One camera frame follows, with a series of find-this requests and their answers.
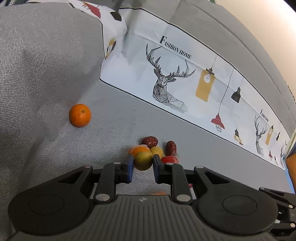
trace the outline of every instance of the orange object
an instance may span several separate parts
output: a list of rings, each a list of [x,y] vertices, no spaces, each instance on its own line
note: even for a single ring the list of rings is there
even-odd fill
[[[169,163],[169,162],[179,164],[179,159],[176,158],[175,156],[164,156],[164,157],[161,159],[161,162],[164,163],[164,164],[165,164],[165,163]]]
[[[294,191],[296,191],[296,153],[286,158],[286,166],[294,187]]]
[[[85,104],[74,105],[70,110],[70,121],[77,127],[86,126],[91,120],[91,110]]]
[[[147,145],[138,145],[138,146],[134,146],[131,149],[129,149],[128,153],[132,154],[133,157],[135,158],[136,155],[141,151],[149,151],[150,152],[150,149],[147,147]]]
[[[165,192],[156,192],[151,195],[155,196],[155,195],[167,195],[167,194]]]

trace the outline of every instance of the black lamp illustration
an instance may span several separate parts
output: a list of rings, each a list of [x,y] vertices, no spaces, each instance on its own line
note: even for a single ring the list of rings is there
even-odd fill
[[[237,129],[234,131],[234,136],[233,136],[233,138],[234,138],[236,141],[238,141],[238,142],[242,145],[242,140],[241,140],[240,137],[239,137],[239,132],[238,132]]]
[[[237,87],[237,91],[235,91],[232,96],[231,99],[233,99],[235,102],[239,103],[240,100],[240,87]]]
[[[223,98],[222,98],[222,100],[221,100],[221,102],[220,102],[219,110],[218,110],[218,114],[216,115],[216,117],[215,117],[214,119],[211,120],[211,122],[212,122],[213,124],[216,125],[216,129],[217,129],[217,131],[219,131],[219,132],[222,132],[222,128],[225,129],[225,126],[223,125],[223,123],[222,123],[222,121],[221,121],[221,118],[220,118],[220,115],[219,115],[219,111],[220,111],[221,103],[222,103],[222,101],[223,101],[223,99],[224,99],[224,97],[225,97],[226,91],[227,91],[227,89],[228,89],[228,87],[229,87],[229,82],[230,82],[230,79],[231,79],[231,76],[232,76],[233,71],[234,71],[234,68],[233,68],[233,70],[232,70],[232,72],[231,72],[231,75],[230,75],[230,77],[229,77],[228,86],[227,86],[227,88],[226,88],[226,90],[225,90],[225,93],[224,93],[224,95],[223,95]]]

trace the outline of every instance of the red lamp illustration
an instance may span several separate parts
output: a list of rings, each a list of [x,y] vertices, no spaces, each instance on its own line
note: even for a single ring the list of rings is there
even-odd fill
[[[222,128],[225,129],[225,127],[221,121],[221,118],[219,116],[219,113],[216,115],[216,118],[211,120],[211,122],[216,124],[217,131],[222,132]]]
[[[223,95],[223,98],[222,98],[222,100],[221,100],[221,102],[220,102],[219,110],[218,110],[218,114],[216,115],[216,117],[215,117],[214,119],[211,120],[211,122],[212,122],[213,124],[216,125],[216,129],[217,129],[217,131],[219,131],[219,132],[222,132],[222,128],[225,129],[225,126],[223,125],[223,123],[222,123],[222,121],[221,121],[221,118],[220,118],[220,115],[219,115],[219,111],[220,111],[221,103],[222,103],[222,101],[223,101],[223,99],[224,99],[224,97],[225,97],[226,91],[227,91],[227,89],[228,89],[228,87],[229,87],[229,83],[230,83],[230,79],[231,79],[231,76],[232,76],[233,71],[234,71],[234,68],[233,68],[233,70],[232,70],[232,72],[231,72],[231,75],[230,75],[230,77],[229,77],[228,86],[227,86],[227,88],[226,88],[226,90],[225,90],[225,93],[224,93],[224,95]]]
[[[93,6],[93,5],[90,5],[89,3],[86,3],[86,2],[83,2],[83,7],[88,7],[88,9],[90,9],[90,11],[96,15],[98,18],[101,18],[101,12],[100,12],[100,9]]]

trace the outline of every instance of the black border line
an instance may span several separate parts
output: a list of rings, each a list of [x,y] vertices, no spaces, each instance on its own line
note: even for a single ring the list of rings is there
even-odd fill
[[[119,8],[119,9],[133,9],[133,10],[143,10],[143,11],[145,11],[145,12],[147,12],[147,13],[149,13],[149,14],[151,14],[151,15],[153,15],[153,16],[155,16],[155,17],[157,17],[158,19],[160,19],[160,20],[162,20],[162,21],[164,21],[164,22],[166,22],[167,24],[169,24],[169,25],[172,25],[172,26],[174,26],[174,27],[176,27],[176,28],[178,28],[179,30],[181,30],[181,31],[183,31],[184,33],[186,33],[187,35],[189,35],[190,37],[192,37],[193,39],[195,39],[196,41],[198,41],[198,42],[200,42],[202,45],[204,45],[205,47],[207,47],[208,49],[210,49],[210,50],[212,50],[215,54],[217,54],[220,58],[222,58],[224,61],[226,61],[227,63],[229,63],[236,71],[238,71],[240,74],[241,74],[241,76],[243,76],[249,83],[250,83],[250,85],[261,95],[261,97],[265,100],[265,102],[269,105],[269,107],[272,109],[272,111],[274,112],[274,114],[276,115],[276,117],[278,118],[278,120],[280,121],[280,123],[283,125],[283,123],[282,123],[282,121],[280,120],[280,118],[277,116],[277,114],[275,113],[275,111],[273,110],[273,108],[270,106],[270,104],[267,102],[267,100],[263,97],[263,95],[255,88],[255,86],[237,69],[237,68],[235,68],[229,61],[227,61],[225,58],[223,58],[220,54],[218,54],[216,51],[214,51],[212,48],[210,48],[209,46],[207,46],[206,44],[204,44],[203,42],[201,42],[199,39],[197,39],[196,37],[194,37],[193,35],[191,35],[190,33],[187,33],[184,29],[182,29],[182,28],[180,28],[180,27],[178,27],[177,25],[175,25],[175,24],[173,24],[173,23],[170,23],[170,22],[168,22],[167,20],[165,20],[165,19],[163,19],[163,18],[161,18],[161,17],[159,17],[159,16],[157,16],[156,14],[154,14],[154,13],[152,13],[152,12],[150,12],[150,11],[148,11],[148,10],[146,10],[146,9],[144,9],[144,8],[141,8],[141,7],[138,7],[138,8],[133,8],[133,7],[121,7],[121,8]]]

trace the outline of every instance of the fabric texture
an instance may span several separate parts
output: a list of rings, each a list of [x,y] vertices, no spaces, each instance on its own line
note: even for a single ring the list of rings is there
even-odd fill
[[[192,3],[180,0],[170,1],[169,4],[157,0],[106,3],[112,8],[147,8],[202,41],[208,40],[211,48],[230,62],[236,62],[239,65],[236,67],[242,69],[250,80],[253,67],[258,69],[257,74],[264,81],[272,83],[269,76],[277,79],[276,85],[282,89],[278,87],[278,92],[275,92],[279,103],[271,107],[281,109],[280,118],[285,119],[283,124],[288,128],[288,133],[294,130],[296,115],[292,110],[289,111],[292,108],[289,106],[292,96],[285,96],[285,83],[277,78],[278,73],[269,71],[269,67],[263,68],[262,65],[269,66],[270,63],[259,63],[254,57],[256,51],[252,55],[246,48],[247,44],[243,45],[229,30],[205,13],[220,6],[202,0],[196,0],[194,4],[196,8],[192,7],[195,6]],[[221,15],[219,11],[211,14]],[[225,21],[225,26],[230,20],[231,17],[228,20],[221,19]],[[160,145],[170,139],[179,140],[182,143],[178,147],[183,153],[181,157],[191,160],[185,168],[192,169],[197,164],[194,156],[201,148],[205,152],[203,155],[209,158],[202,158],[198,163],[223,175],[232,173],[230,178],[257,188],[256,185],[261,184],[253,182],[260,178],[263,167],[269,165],[267,172],[272,173],[270,176],[278,174],[279,180],[272,182],[268,179],[270,177],[266,177],[262,185],[270,184],[268,187],[275,189],[287,188],[281,169],[264,163],[250,153],[244,154],[245,151],[241,149],[235,149],[237,153],[221,151],[219,157],[225,162],[230,158],[241,158],[245,166],[236,161],[233,168],[240,167],[243,173],[251,169],[247,164],[249,159],[253,163],[259,162],[258,169],[253,171],[252,180],[239,171],[229,172],[227,164],[211,161],[216,160],[212,156],[215,152],[205,149],[202,143],[186,143],[187,138],[194,140],[202,134],[209,138],[216,137],[198,128],[193,130],[188,123],[177,128],[182,120],[99,81],[104,53],[102,27],[96,18],[68,4],[23,4],[1,7],[0,26],[0,240],[6,240],[14,232],[7,207],[17,193],[84,164],[102,168],[106,163],[121,160],[132,145],[149,135],[157,136]],[[220,39],[213,39],[215,36],[209,35],[210,31],[205,32],[208,35],[201,34],[209,26],[216,26],[217,31],[222,31],[217,32],[221,34]],[[230,45],[221,44],[227,40]],[[238,51],[239,54],[245,54],[245,59],[241,60]],[[260,87],[256,83],[257,79],[253,81],[256,88]],[[268,99],[275,95],[265,93],[264,97]],[[69,109],[77,103],[84,103],[92,110],[93,119],[87,128],[78,129],[69,122]],[[217,141],[220,144],[216,151],[219,148],[236,148],[223,140]],[[144,195],[160,191],[169,193],[170,188],[165,184],[154,183],[152,169],[145,172],[135,170],[131,184],[117,187],[119,194]]]

